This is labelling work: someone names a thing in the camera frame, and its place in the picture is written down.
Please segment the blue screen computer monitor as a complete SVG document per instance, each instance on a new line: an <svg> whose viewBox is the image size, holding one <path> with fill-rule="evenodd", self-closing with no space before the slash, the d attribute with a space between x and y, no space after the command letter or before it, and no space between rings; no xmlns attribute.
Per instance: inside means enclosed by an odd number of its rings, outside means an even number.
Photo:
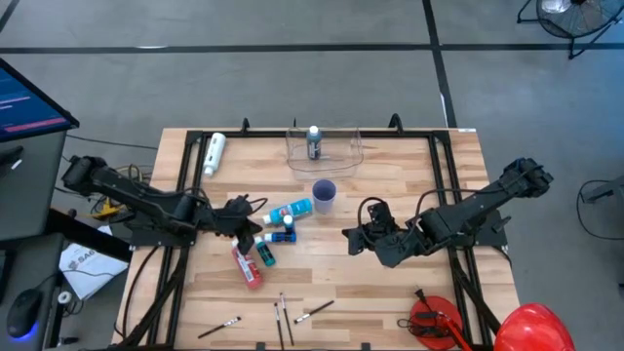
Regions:
<svg viewBox="0 0 624 351"><path fill-rule="evenodd" d="M69 111L0 58L0 142L79 127Z"/></svg>

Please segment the grey stand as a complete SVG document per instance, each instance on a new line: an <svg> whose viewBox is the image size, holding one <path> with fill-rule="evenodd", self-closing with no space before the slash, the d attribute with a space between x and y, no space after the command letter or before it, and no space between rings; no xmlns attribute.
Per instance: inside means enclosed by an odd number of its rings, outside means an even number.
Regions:
<svg viewBox="0 0 624 351"><path fill-rule="evenodd" d="M624 175L613 180L607 180L597 188L581 193L583 202L588 204L593 204L606 197L614 197L616 203L624 207Z"/></svg>

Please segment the black desk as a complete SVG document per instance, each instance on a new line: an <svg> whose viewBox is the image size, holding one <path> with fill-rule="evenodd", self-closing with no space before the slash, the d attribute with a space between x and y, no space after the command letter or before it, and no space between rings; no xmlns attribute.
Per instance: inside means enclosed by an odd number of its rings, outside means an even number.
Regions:
<svg viewBox="0 0 624 351"><path fill-rule="evenodd" d="M14 254L0 301L0 351L43 351L57 345L63 315L57 302L62 278L59 259L66 241L125 262L132 257L125 241L55 210L49 211L41 235L0 242L0 249ZM16 297L31 288L40 292L35 323L25 335L12 338L7 334L7 315Z"/></svg>

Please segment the small green paint bottle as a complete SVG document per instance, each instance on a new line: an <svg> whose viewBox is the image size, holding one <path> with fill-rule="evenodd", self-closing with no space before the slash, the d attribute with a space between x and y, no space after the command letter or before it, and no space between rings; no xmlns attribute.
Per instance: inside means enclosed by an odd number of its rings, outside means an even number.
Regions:
<svg viewBox="0 0 624 351"><path fill-rule="evenodd" d="M276 263L275 257L273 253L270 251L269 247L266 245L264 240L261 237L255 237L255 248L263 261L263 263L267 266L273 266Z"/></svg>

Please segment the thick black handled paintbrush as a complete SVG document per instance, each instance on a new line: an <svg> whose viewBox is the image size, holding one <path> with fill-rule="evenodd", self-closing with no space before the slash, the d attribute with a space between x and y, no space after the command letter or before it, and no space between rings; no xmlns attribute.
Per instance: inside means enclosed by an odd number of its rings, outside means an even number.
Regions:
<svg viewBox="0 0 624 351"><path fill-rule="evenodd" d="M307 313L305 313L305 314L301 315L300 317L295 318L295 319L293 320L293 322L294 322L296 325L298 325L298 324L300 324L301 322L303 322L303 321L305 321L306 319L310 318L311 316L313 316L313 315L317 314L318 312L323 311L324 309L328 308L329 306L331 306L331 305L333 305L333 304L334 304L334 300L328 301L328 302L324 303L323 305L318 306L318 307L316 307L316 308L312 309L310 312L307 312Z"/></svg>

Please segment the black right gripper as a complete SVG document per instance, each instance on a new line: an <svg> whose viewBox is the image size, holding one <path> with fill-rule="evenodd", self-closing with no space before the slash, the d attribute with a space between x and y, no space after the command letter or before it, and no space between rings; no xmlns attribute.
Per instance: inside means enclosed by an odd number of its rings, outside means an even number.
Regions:
<svg viewBox="0 0 624 351"><path fill-rule="evenodd" d="M362 222L362 211L365 204L370 216L370 222ZM342 235L348 239L348 254L357 255L367 248L367 244L374 244L377 240L393 233L393 216L388 204L380 198L365 198L357 210L358 227L343 229Z"/></svg>

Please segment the grey cabinet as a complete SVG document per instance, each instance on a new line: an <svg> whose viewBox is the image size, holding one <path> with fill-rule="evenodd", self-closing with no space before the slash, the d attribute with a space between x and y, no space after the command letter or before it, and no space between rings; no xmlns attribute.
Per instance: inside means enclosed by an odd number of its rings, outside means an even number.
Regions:
<svg viewBox="0 0 624 351"><path fill-rule="evenodd" d="M41 235L57 182L66 132L0 143L21 146L21 162L0 167L0 242Z"/></svg>

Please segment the large white paint bottle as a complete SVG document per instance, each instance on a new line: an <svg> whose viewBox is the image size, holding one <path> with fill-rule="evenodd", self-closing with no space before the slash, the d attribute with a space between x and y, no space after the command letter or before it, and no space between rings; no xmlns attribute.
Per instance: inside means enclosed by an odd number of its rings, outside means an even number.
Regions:
<svg viewBox="0 0 624 351"><path fill-rule="evenodd" d="M203 172L206 176L213 176L218 170L225 143L226 136L224 134L214 133L212 135L203 163Z"/></svg>

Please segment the large red paint bottle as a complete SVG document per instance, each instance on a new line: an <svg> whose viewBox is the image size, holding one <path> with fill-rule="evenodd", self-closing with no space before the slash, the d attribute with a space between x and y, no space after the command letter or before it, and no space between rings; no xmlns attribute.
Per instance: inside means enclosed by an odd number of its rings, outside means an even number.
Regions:
<svg viewBox="0 0 624 351"><path fill-rule="evenodd" d="M243 278L245 280L245 284L246 286L250 289L250 290L254 290L259 288L262 283L262 277L261 274L257 268L257 265L254 261L254 259L247 253L247 254L242 254L240 252L240 250L238 249L238 244L239 241L237 239L234 239L231 243L231 253L234 257L234 260L241 272L241 274L243 275Z"/></svg>

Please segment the black computer mouse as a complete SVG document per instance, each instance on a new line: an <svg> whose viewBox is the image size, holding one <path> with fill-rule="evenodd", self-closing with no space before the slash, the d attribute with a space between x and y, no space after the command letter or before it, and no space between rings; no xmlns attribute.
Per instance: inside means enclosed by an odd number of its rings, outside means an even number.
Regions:
<svg viewBox="0 0 624 351"><path fill-rule="evenodd" d="M42 296L43 294L38 289L27 289L18 294L6 319L9 338L21 340L34 333Z"/></svg>

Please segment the white printed paper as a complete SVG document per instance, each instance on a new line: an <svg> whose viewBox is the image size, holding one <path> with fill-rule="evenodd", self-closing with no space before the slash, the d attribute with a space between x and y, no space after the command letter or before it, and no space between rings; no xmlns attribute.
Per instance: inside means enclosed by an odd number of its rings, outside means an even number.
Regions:
<svg viewBox="0 0 624 351"><path fill-rule="evenodd" d="M58 269L80 300L92 297L129 267L126 261L64 239L67 245L60 254Z"/></svg>

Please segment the black metal table frame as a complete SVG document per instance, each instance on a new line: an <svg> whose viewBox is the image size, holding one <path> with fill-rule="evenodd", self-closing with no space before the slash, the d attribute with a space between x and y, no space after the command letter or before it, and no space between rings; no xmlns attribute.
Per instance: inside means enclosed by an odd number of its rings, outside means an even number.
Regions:
<svg viewBox="0 0 624 351"><path fill-rule="evenodd" d="M268 198L253 216L261 217L275 207L305 197L311 198L314 178L299 180L287 164L287 129L269 131L248 129L246 133L229 129L214 131L226 135L226 146L214 177L201 172L204 156L200 142L208 142L213 131L165 129L162 133L152 186L164 190L177 187L177 179L198 186L201 182L211 203L221 207L239 194ZM266 350L279 350L273 302L285 294L291 317L295 346L290 346L286 322L282 321L288 350L362 349L363 343L377 350L424 350L415 336L396 325L407 316L415 302L419 285L455 303L448 251L413 257L394 269L384 268L374 253L351 256L341 230L357 224L360 202L376 196L388 202L397 222L413 216L420 194L437 185L450 187L457 178L461 186L486 186L488 176L476 132L459 130L395 129L360 130L363 162L351 176L333 178L337 199L332 212L314 215L296 225L293 246L271 246L276 255L274 267L261 267L264 284L249 290L234 264L229 242L212 233L198 234L190 247L181 292L174 290L166 300L153 344L166 343L170 317L178 308L176 350L250 350L264 343ZM196 178L195 168L202 175ZM493 297L493 313L502 320L511 307L518 305L511 268L495 249L475 247L473 266L477 274L492 277L493 285L483 291ZM329 300L334 304L294 325L292 318ZM198 339L197 335L216 325L241 316L242 320Z"/></svg>

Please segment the medium black handled paintbrush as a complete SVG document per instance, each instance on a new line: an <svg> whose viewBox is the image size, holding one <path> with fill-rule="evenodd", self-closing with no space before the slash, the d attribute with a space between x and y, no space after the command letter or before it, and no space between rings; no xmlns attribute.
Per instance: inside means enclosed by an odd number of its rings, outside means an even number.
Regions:
<svg viewBox="0 0 624 351"><path fill-rule="evenodd" d="M242 320L242 318L240 316L237 316L237 317L235 317L235 318L233 318L233 319L231 319L231 320L229 320L227 322L224 322L223 324L218 325L218 326L216 326L216 327L214 327L214 328L212 328L212 329L210 329L208 331L202 332L201 334L199 334L197 336L197 338L198 339L204 338L204 337L206 337L206 336L208 336L208 335L210 335L212 333L218 332L218 331L220 331L222 329L225 329L227 327L235 325L236 323L240 322L241 320Z"/></svg>

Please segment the large slate grey paint bottle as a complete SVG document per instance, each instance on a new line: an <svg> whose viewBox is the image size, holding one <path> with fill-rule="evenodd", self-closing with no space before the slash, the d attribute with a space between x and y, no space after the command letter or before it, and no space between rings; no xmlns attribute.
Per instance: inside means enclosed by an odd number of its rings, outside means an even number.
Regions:
<svg viewBox="0 0 624 351"><path fill-rule="evenodd" d="M317 126L310 126L306 133L307 156L311 160L321 157L322 132Z"/></svg>

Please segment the clear plastic bin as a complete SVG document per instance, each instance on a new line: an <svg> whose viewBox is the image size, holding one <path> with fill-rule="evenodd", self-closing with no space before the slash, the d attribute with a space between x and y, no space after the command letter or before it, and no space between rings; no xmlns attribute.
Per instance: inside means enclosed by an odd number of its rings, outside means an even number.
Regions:
<svg viewBox="0 0 624 351"><path fill-rule="evenodd" d="M307 156L308 129L290 128L286 131L287 165L296 179L348 177L363 163L364 152L358 128L319 128L322 140L318 160Z"/></svg>

